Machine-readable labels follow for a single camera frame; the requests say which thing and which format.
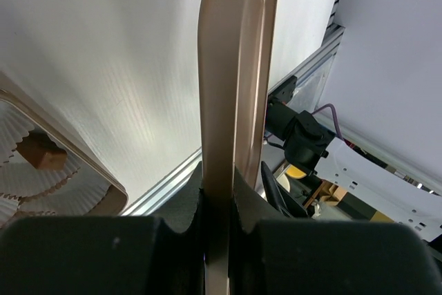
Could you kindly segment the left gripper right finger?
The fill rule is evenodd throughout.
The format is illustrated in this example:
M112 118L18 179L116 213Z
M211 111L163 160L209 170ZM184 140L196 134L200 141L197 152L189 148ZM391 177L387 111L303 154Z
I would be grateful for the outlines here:
M232 294L440 294L421 239L391 223L288 218L234 176Z

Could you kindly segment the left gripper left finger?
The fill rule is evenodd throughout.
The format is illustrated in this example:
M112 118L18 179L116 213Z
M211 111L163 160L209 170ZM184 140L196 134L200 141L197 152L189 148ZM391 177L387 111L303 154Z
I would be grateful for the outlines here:
M202 294L202 169L149 216L29 217L1 232L2 294Z

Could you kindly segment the gold tin box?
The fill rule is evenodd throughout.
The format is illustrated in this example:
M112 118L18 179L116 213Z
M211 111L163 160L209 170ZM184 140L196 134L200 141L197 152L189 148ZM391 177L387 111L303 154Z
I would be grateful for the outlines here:
M30 133L45 133L67 160L37 170L17 151ZM115 216L128 195L84 143L1 74L1 226L28 216Z

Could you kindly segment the dark hexagon chocolate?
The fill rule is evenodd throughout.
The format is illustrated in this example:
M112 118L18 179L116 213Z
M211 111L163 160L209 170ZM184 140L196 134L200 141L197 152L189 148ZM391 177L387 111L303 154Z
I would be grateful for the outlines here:
M37 170L60 171L68 157L45 133L30 133L17 144L17 151Z

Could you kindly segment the gold tin lid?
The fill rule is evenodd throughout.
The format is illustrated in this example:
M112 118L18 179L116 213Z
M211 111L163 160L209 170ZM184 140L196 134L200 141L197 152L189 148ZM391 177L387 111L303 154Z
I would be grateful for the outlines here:
M269 70L278 0L201 0L198 78L202 187L206 204L205 292L229 293L229 232L234 176L249 186L235 162L237 120L267 107Z

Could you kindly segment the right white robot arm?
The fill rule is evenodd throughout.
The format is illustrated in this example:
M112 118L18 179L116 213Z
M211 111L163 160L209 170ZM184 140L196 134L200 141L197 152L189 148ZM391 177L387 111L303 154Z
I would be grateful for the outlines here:
M265 128L282 140L285 159L306 175L346 189L395 222L432 242L441 236L441 197L400 179L352 150L307 112L267 104Z

